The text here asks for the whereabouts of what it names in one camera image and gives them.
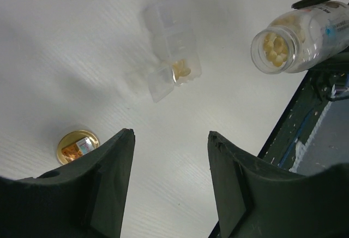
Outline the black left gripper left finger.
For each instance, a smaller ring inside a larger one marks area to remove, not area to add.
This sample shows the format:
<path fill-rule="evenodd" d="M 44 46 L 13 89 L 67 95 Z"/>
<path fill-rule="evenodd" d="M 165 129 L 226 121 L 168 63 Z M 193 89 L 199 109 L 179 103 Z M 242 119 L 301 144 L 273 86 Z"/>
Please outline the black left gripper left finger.
<path fill-rule="evenodd" d="M 120 237 L 134 149 L 122 129 L 37 178 L 1 178 L 1 237 Z"/>

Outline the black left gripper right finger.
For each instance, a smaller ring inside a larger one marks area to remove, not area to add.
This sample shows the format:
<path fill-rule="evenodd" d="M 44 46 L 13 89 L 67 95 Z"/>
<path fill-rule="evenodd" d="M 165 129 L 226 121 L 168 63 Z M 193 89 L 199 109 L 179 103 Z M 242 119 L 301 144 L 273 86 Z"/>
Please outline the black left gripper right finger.
<path fill-rule="evenodd" d="M 222 237 L 348 237 L 347 164 L 304 176 L 213 131 L 207 148 Z"/>

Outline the orange bottle cap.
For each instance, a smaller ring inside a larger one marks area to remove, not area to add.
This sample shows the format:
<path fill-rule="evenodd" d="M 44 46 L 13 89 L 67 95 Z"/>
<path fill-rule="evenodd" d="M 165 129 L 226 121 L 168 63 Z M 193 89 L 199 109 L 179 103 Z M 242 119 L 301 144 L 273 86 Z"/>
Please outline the orange bottle cap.
<path fill-rule="evenodd" d="M 88 130 L 75 130 L 65 135 L 57 146 L 57 159 L 68 164 L 100 146 L 97 136 Z"/>

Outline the clear pill bottle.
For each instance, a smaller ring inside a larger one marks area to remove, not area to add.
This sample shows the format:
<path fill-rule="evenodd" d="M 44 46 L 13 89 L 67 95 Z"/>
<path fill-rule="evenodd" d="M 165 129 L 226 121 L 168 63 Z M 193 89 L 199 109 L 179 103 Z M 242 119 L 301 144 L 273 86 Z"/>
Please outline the clear pill bottle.
<path fill-rule="evenodd" d="M 299 73 L 348 47 L 348 4 L 329 1 L 273 20 L 251 42 L 251 59 L 265 74 Z"/>

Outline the translucent weekly pill organizer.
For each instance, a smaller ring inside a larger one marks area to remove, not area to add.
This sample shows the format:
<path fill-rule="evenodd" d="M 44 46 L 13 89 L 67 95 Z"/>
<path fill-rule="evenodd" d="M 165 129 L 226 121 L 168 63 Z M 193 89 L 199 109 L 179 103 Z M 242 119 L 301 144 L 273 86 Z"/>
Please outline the translucent weekly pill organizer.
<path fill-rule="evenodd" d="M 148 76 L 148 89 L 157 103 L 176 86 L 199 78 L 202 69 L 187 3 L 158 1 L 144 10 L 143 19 L 152 35 L 153 52 L 160 60 L 160 66 Z"/>

